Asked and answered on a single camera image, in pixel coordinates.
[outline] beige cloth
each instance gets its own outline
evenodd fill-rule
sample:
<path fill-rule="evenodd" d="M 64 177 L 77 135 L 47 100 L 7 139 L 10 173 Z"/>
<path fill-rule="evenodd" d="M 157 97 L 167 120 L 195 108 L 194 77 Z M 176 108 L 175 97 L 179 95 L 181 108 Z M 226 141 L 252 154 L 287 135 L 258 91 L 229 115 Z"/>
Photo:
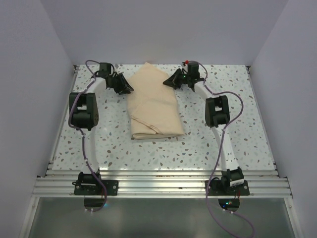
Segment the beige cloth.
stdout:
<path fill-rule="evenodd" d="M 134 92 L 127 96 L 134 139 L 184 135 L 174 89 L 163 85 L 168 74 L 145 63 L 127 81 Z"/>

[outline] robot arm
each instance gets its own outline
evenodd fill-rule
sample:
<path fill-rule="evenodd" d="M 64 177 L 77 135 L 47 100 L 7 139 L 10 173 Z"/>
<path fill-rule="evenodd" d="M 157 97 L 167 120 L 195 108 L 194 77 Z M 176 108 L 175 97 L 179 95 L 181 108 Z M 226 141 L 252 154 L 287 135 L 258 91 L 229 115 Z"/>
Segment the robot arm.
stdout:
<path fill-rule="evenodd" d="M 83 149 L 88 158 L 88 163 L 94 174 L 101 180 L 99 163 L 96 158 L 95 134 L 96 125 L 99 121 L 97 98 L 105 91 L 106 88 L 112 88 L 119 94 L 129 94 L 133 88 L 125 80 L 122 73 L 113 71 L 111 73 L 109 63 L 100 63 L 100 69 L 95 73 L 96 78 L 88 84 L 88 90 L 81 94 L 74 108 L 71 117 L 71 124 L 80 128 L 85 135 L 85 143 Z M 69 111 L 80 92 L 72 92 L 69 95 Z M 75 185 L 75 195 L 98 195 L 101 193 L 102 187 L 92 174 L 87 163 L 84 163 L 78 180 L 73 182 Z"/>
<path fill-rule="evenodd" d="M 183 68 L 178 69 L 163 84 L 180 88 L 187 84 L 195 93 L 206 102 L 205 120 L 211 127 L 218 147 L 220 147 L 223 129 L 230 121 L 228 98 L 226 96 L 210 97 L 210 92 L 204 86 L 204 79 L 200 78 L 199 64 L 197 62 L 184 62 Z M 221 151 L 221 184 L 224 190 L 241 186 L 244 183 L 244 176 L 234 155 L 229 130 L 225 130 L 225 137 Z"/>

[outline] speckled tabletop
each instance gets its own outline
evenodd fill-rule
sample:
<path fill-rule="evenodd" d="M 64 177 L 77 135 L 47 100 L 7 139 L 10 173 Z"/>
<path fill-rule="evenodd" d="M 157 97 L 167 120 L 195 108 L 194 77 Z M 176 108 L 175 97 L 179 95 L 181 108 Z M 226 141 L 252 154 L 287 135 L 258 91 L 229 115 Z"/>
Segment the speckled tabletop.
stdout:
<path fill-rule="evenodd" d="M 141 65 L 115 65 L 126 78 Z M 180 65 L 160 64 L 156 67 L 172 75 Z M 93 71 L 99 66 L 92 65 Z M 274 170 L 260 115 L 244 65 L 206 65 L 208 85 L 214 92 L 230 90 L 238 93 L 245 109 L 237 122 L 230 125 L 231 142 L 243 170 Z M 74 85 L 83 90 L 91 74 L 81 65 Z M 215 137 L 205 124 L 205 104 L 186 85 L 176 90 L 179 115 L 186 135 L 153 140 L 132 140 L 126 97 L 105 90 L 98 97 L 99 124 L 96 130 L 97 160 L 106 170 L 211 170 L 218 154 Z M 229 100 L 231 118 L 238 114 L 240 103 Z M 79 170 L 83 165 L 80 133 L 71 129 L 66 119 L 54 155 L 53 170 Z"/>

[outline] glass panel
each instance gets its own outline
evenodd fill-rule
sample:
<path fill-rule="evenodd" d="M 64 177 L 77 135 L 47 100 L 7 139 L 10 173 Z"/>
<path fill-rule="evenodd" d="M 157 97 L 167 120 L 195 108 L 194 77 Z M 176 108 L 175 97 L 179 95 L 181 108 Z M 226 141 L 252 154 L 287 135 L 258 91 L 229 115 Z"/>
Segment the glass panel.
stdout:
<path fill-rule="evenodd" d="M 222 212 L 215 214 L 234 233 L 247 237 L 249 225 Z M 238 212 L 252 221 L 256 237 L 293 238 L 284 199 L 241 199 Z M 109 198 L 91 214 L 83 198 L 41 198 L 30 238 L 229 238 L 210 216 L 204 199 Z"/>

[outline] black mounting plate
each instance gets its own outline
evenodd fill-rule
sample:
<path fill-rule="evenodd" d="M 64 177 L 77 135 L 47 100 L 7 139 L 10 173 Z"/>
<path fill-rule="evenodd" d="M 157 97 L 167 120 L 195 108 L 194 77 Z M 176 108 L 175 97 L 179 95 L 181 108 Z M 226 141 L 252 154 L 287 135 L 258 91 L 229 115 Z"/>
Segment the black mounting plate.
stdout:
<path fill-rule="evenodd" d="M 212 180 L 210 188 L 208 190 L 208 196 L 235 196 L 240 192 L 240 196 L 249 196 L 249 186 L 248 181 L 244 180 L 243 185 L 232 188 L 231 190 L 225 191 L 224 189 L 213 190 L 214 187 L 219 188 L 221 184 L 220 180 Z M 208 180 L 205 181 L 205 189 L 207 188 Z"/>
<path fill-rule="evenodd" d="M 118 180 L 102 180 L 102 182 L 107 189 L 107 196 L 117 196 L 119 188 Z M 75 186 L 74 195 L 102 195 L 102 190 L 100 190 L 100 188 L 98 188 L 94 184 L 84 185 L 83 188 L 77 188 Z"/>

